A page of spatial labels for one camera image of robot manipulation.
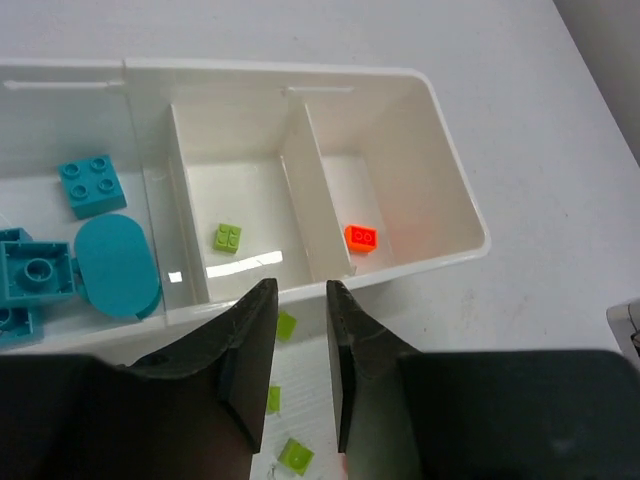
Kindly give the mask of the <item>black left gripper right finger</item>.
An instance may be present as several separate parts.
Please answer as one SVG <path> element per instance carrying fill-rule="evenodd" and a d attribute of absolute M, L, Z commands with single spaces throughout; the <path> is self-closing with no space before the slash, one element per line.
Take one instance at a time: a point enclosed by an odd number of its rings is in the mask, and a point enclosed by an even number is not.
<path fill-rule="evenodd" d="M 326 284 L 352 479 L 635 479 L 639 373 L 606 350 L 427 353 Z"/>

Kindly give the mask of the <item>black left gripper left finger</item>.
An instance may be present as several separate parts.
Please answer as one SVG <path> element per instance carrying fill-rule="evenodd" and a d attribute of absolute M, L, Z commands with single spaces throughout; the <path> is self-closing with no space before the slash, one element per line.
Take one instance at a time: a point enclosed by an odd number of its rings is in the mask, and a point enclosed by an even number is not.
<path fill-rule="evenodd" d="M 278 285 L 129 366 L 1 359 L 5 479 L 246 479 L 260 450 Z"/>

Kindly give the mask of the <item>teal frog lotus brick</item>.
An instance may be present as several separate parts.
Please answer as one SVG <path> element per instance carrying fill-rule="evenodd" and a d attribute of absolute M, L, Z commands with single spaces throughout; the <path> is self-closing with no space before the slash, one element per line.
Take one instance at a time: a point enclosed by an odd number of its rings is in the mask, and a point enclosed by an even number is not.
<path fill-rule="evenodd" d="M 86 222 L 74 240 L 79 290 L 99 312 L 142 320 L 158 307 L 162 285 L 142 227 L 121 214 Z"/>

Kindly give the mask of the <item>lime green arch brick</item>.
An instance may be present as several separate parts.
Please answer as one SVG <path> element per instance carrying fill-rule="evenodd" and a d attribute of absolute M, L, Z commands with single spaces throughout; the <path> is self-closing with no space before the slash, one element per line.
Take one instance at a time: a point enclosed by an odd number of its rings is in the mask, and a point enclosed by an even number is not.
<path fill-rule="evenodd" d="M 239 248 L 242 229 L 239 226 L 220 223 L 215 232 L 212 248 L 229 254 L 235 254 Z"/>

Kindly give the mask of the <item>teal two-by-four brick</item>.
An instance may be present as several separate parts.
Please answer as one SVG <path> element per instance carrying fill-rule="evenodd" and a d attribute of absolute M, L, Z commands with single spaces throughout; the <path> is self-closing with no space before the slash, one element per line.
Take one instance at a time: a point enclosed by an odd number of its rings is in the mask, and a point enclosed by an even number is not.
<path fill-rule="evenodd" d="M 1 349 L 40 342 L 44 337 L 42 311 L 31 308 L 1 308 Z"/>

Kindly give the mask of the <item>orange small brick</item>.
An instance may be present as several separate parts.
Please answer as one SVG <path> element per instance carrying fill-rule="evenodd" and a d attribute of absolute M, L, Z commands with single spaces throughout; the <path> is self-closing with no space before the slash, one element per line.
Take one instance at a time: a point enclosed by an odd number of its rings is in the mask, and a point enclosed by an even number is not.
<path fill-rule="evenodd" d="M 378 247 L 378 234 L 375 228 L 350 224 L 344 230 L 347 249 L 351 253 L 369 254 Z"/>

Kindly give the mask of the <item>small teal slope brick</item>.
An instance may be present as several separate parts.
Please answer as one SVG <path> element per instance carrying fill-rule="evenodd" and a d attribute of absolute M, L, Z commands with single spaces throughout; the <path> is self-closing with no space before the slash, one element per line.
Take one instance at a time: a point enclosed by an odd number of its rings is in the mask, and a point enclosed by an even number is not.
<path fill-rule="evenodd" d="M 58 175 L 78 220 L 124 209 L 127 201 L 109 155 L 60 164 Z"/>

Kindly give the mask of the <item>teal two-by-two brick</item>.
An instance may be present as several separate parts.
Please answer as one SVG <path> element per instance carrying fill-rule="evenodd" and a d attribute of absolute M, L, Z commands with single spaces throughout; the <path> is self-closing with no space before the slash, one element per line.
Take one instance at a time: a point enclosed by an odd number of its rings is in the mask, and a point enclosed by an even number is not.
<path fill-rule="evenodd" d="M 42 306 L 76 294 L 70 246 L 66 242 L 1 243 L 1 306 Z"/>

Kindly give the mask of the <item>lime green small brick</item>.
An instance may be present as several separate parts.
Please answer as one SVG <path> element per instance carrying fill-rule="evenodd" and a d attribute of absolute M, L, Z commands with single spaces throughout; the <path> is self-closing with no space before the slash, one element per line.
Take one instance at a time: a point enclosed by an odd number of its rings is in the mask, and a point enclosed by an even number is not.
<path fill-rule="evenodd" d="M 279 342 L 289 342 L 296 330 L 297 319 L 286 311 L 281 311 L 277 319 L 276 339 Z"/>
<path fill-rule="evenodd" d="M 289 438 L 278 456 L 278 462 L 299 476 L 304 476 L 315 453 L 294 438 Z"/>
<path fill-rule="evenodd" d="M 281 387 L 271 385 L 267 396 L 267 414 L 278 413 L 281 409 Z"/>

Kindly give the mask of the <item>white three-compartment plastic bin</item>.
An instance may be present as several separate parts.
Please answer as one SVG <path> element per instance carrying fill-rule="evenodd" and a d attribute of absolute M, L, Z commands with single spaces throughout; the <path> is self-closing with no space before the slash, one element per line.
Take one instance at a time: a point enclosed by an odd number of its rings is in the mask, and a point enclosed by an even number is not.
<path fill-rule="evenodd" d="M 116 319 L 79 290 L 73 214 L 57 167 L 109 155 L 162 297 Z M 235 254 L 212 248 L 220 223 Z M 351 253 L 347 225 L 378 247 Z M 76 294 L 34 306 L 40 342 L 90 352 L 178 335 L 273 278 L 282 304 L 481 257 L 490 237 L 428 80 L 407 69 L 195 61 L 1 64 L 1 243 L 66 242 Z"/>

